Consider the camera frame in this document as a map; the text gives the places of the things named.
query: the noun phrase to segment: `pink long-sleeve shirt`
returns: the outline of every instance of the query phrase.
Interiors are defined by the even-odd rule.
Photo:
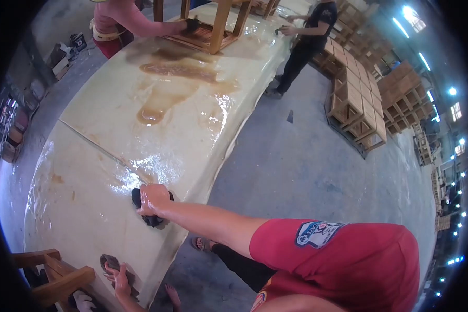
[[[97,3],[94,9],[95,28],[101,34],[117,33],[116,24],[139,37],[178,34],[182,23],[151,22],[137,8],[134,0],[108,0]]]

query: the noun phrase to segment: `foot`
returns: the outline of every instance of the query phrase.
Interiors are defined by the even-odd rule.
[[[217,243],[217,242],[214,242],[214,241],[212,241],[212,240],[210,241],[210,243],[209,243],[209,245],[210,245],[210,246],[209,246],[209,247],[210,247],[210,250],[212,250],[212,247],[213,247],[213,245],[215,245],[215,244],[218,244],[218,243]],[[196,239],[196,246],[197,246],[199,249],[201,249],[201,246],[202,246],[202,245],[203,245],[203,242],[201,241],[201,237],[198,237],[198,238]]]
[[[268,97],[271,97],[271,98],[275,98],[275,99],[281,99],[282,98],[282,94],[279,93],[277,91],[277,89],[268,89],[265,90],[265,92],[263,93],[265,96],[268,96]]]
[[[168,297],[170,297],[170,300],[172,301],[174,311],[180,310],[180,298],[175,287],[169,284],[165,284],[165,290],[167,291]]]

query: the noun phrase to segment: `red sleeve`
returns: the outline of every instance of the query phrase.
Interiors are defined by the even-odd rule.
[[[178,34],[182,30],[181,23],[151,22],[133,2],[123,1],[113,12],[115,21],[139,37],[158,37]]]
[[[346,224],[316,220],[272,219],[250,241],[250,255],[274,270],[294,270],[321,251]]]

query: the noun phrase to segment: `glove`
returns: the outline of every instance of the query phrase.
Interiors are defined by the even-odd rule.
[[[187,23],[187,28],[186,28],[185,32],[187,32],[189,34],[194,32],[200,26],[200,20],[198,19],[197,15],[194,16],[194,18],[186,19],[186,23]]]

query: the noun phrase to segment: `shirt patch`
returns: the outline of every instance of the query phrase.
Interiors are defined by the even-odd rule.
[[[321,248],[331,240],[339,228],[347,224],[325,221],[305,222],[296,232],[295,245],[303,247],[309,244],[314,248]]]
[[[267,292],[259,292],[258,295],[256,295],[255,302],[253,303],[253,307],[251,307],[250,312],[253,312],[256,309],[258,309],[258,307],[260,307],[265,302],[265,300],[267,300]]]

